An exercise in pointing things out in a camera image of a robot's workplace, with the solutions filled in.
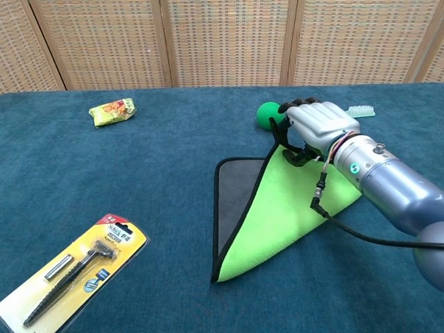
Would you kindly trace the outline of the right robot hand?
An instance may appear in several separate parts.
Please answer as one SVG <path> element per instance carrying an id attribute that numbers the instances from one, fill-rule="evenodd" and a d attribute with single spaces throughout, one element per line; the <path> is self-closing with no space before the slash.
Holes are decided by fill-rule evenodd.
<path id="1" fill-rule="evenodd" d="M 282 138 L 286 139 L 287 130 L 292 128 L 305 143 L 296 158 L 297 166 L 325 157 L 332 144 L 347 133 L 360 133 L 359 122 L 332 102 L 321 102 L 315 98 L 296 99 L 280 105 L 277 113 L 284 116 L 277 125 Z"/>

